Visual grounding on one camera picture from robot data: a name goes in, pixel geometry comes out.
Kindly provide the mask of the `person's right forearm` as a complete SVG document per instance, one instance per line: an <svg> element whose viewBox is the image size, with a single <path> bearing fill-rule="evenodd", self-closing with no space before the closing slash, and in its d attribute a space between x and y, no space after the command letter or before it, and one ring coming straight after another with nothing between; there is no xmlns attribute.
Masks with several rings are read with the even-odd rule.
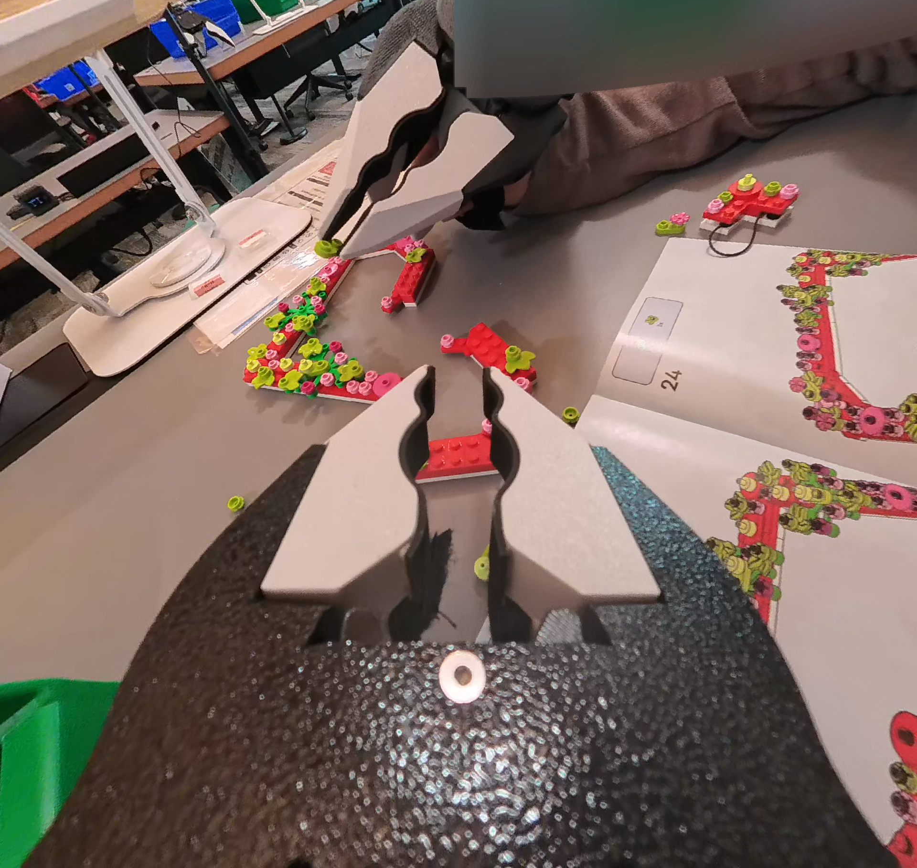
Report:
<svg viewBox="0 0 917 868"><path fill-rule="evenodd" d="M607 202L693 167L743 140L875 96L916 87L916 37L761 70L584 92L531 170L504 188L504 209L554 215Z"/></svg>

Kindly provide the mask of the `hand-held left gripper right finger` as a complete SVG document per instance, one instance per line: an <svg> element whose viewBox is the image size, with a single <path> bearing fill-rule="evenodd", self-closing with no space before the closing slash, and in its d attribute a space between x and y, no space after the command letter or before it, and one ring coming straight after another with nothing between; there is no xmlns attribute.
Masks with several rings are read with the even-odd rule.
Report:
<svg viewBox="0 0 917 868"><path fill-rule="evenodd" d="M493 368L482 373L502 486L490 533L489 610L655 603L661 591L588 442Z"/></svg>

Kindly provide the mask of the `large red lego heart section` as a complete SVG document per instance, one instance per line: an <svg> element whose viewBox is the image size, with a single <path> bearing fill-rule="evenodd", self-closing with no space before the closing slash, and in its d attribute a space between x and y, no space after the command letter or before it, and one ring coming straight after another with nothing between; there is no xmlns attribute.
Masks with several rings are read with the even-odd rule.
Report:
<svg viewBox="0 0 917 868"><path fill-rule="evenodd" d="M342 342L324 337L329 302L356 262L341 252L327 259L292 304L281 302L277 313L265 317L269 340L246 354L243 379L248 386L369 404L403 380L396 372L366 366Z"/></svg>

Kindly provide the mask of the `small red lego heart section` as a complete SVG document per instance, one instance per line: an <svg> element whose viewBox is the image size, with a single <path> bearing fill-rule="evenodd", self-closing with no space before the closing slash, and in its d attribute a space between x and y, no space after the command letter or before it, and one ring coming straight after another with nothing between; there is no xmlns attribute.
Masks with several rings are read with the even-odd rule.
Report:
<svg viewBox="0 0 917 868"><path fill-rule="evenodd" d="M481 368L495 368L532 392L537 381L534 353L510 345L484 323L472 327L464 337L441 337L443 354L462 354ZM490 460L491 423L485 418L480 432L473 435L436 439L429 443L429 458L416 476L418 483L477 477L497 473Z"/></svg>

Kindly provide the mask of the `green plastic holder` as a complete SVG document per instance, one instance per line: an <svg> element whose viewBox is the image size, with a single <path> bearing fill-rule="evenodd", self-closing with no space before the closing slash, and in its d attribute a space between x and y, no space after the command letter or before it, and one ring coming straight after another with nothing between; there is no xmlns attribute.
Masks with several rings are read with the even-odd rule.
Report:
<svg viewBox="0 0 917 868"><path fill-rule="evenodd" d="M1 865L18 867L85 770L118 681L38 679L1 685Z"/></svg>

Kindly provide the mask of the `person's right hand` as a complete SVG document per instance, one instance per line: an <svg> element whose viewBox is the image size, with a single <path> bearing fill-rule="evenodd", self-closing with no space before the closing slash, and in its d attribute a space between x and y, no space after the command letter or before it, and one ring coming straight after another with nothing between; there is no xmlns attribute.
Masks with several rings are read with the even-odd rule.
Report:
<svg viewBox="0 0 917 868"><path fill-rule="evenodd" d="M512 211L523 200L529 186L531 174L525 174L511 184L481 191L466 198L456 220L465 228L478 232L497 232L505 225L504 212Z"/></svg>

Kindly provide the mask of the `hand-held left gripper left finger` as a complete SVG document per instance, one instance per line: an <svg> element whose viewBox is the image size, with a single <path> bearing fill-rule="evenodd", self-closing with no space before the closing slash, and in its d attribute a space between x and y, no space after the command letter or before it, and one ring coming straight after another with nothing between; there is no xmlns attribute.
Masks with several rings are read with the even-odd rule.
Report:
<svg viewBox="0 0 917 868"><path fill-rule="evenodd" d="M260 591L271 600L394 607L428 536L416 476L430 456L436 371L419 366L325 444Z"/></svg>

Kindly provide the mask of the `small black display device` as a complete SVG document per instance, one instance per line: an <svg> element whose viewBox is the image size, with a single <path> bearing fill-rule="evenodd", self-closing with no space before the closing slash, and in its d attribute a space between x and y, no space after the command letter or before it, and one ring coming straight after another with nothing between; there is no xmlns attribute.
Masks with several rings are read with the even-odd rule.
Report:
<svg viewBox="0 0 917 868"><path fill-rule="evenodd" d="M61 203L58 196L41 185L25 186L14 191L12 196L14 205L6 213L11 220L40 217Z"/></svg>

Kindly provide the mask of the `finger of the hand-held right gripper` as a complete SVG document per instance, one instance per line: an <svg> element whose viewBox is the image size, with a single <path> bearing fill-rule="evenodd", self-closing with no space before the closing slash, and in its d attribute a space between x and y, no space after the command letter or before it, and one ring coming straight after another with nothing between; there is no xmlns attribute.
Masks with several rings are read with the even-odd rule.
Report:
<svg viewBox="0 0 917 868"><path fill-rule="evenodd" d="M409 168L394 190L373 202L341 248L343 258L377 251L407 234L427 233L455 215L465 188L513 140L497 117L466 111L448 128L444 147L433 160Z"/></svg>
<svg viewBox="0 0 917 868"><path fill-rule="evenodd" d="M410 169L445 153L451 102L436 58L411 42L354 106L328 186L319 239L346 241L342 231L350 220L391 197Z"/></svg>

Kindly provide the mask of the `black office chair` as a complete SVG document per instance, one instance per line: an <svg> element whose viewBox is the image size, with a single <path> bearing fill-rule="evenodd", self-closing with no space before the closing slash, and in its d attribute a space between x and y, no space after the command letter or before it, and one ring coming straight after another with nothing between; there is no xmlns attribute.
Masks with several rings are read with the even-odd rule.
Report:
<svg viewBox="0 0 917 868"><path fill-rule="evenodd" d="M302 97L306 121L310 121L315 116L308 105L311 100L318 97L321 87L341 91L346 100L351 100L353 81L340 61L339 41L335 39L325 21L299 34L284 45L283 50L292 62L288 66L292 77L302 77L301 83L285 103L281 104L276 95L271 97L284 127L280 137L281 144L289 145L303 139L308 130L307 126L298 129L292 126L290 105Z"/></svg>

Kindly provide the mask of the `blue storage bin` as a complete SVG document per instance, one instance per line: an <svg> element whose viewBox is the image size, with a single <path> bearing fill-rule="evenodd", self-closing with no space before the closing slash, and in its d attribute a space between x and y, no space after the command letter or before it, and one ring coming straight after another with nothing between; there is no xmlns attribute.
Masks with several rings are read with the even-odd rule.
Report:
<svg viewBox="0 0 917 868"><path fill-rule="evenodd" d="M84 60L65 66L35 83L43 94L60 101L83 94L88 88L99 85L95 72Z"/></svg>

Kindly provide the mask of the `lego instruction booklet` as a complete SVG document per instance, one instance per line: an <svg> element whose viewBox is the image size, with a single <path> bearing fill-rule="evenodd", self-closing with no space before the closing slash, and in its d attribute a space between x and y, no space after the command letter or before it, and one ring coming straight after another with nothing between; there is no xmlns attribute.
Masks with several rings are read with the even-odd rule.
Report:
<svg viewBox="0 0 917 868"><path fill-rule="evenodd" d="M670 242L579 423L705 542L915 866L916 258Z"/></svg>

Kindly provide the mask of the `stack of blue storage bins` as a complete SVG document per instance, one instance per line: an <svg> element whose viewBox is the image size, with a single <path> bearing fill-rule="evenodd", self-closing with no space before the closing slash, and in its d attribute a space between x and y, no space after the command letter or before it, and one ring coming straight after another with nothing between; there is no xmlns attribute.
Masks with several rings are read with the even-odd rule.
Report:
<svg viewBox="0 0 917 868"><path fill-rule="evenodd" d="M241 21L231 0L196 0L179 4L179 14L183 15L186 11L193 11L200 17L215 23L231 39L242 34ZM171 58L186 58L176 34L167 24L166 19L161 18L155 21L149 29Z"/></svg>

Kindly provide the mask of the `long wooden office table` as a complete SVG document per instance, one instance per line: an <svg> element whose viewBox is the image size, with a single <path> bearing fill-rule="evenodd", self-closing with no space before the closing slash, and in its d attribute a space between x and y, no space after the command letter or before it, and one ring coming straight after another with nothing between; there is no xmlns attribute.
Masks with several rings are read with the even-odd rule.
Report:
<svg viewBox="0 0 917 868"><path fill-rule="evenodd" d="M293 67L297 56L328 52L326 59L319 59L316 64L329 61L333 55L343 53L359 41L380 31L391 18L394 9L383 0L370 5L355 19L347 20L345 13L361 2L371 0L309 0L306 11L295 14L287 20L281 19L279 26L264 27L250 25L241 36L235 38L233 47L223 44L211 50L203 59L203 66L213 80L233 79L237 73L264 71L271 65L267 60L279 51L278 65ZM302 39L308 32L337 18L336 29L319 40L309 42ZM166 59L140 71L135 76L138 85L143 87L165 87L178 93L180 87L203 87L203 78L196 67L187 58Z"/></svg>

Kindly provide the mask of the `black tripod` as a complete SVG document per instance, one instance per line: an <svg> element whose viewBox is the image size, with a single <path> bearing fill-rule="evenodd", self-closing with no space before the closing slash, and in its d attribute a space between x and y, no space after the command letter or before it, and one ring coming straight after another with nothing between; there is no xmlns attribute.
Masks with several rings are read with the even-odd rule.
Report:
<svg viewBox="0 0 917 868"><path fill-rule="evenodd" d="M228 147L242 166L248 179L254 183L268 174L267 165L264 163L258 148L248 134L246 123L231 99L224 91L223 85L213 78L203 61L202 52L206 51L205 45L199 45L198 40L203 38L206 21L202 16L193 11L179 13L176 6L167 5L163 13L167 25L170 27L177 42L185 53L191 67L199 75L206 94L230 122L228 132Z"/></svg>

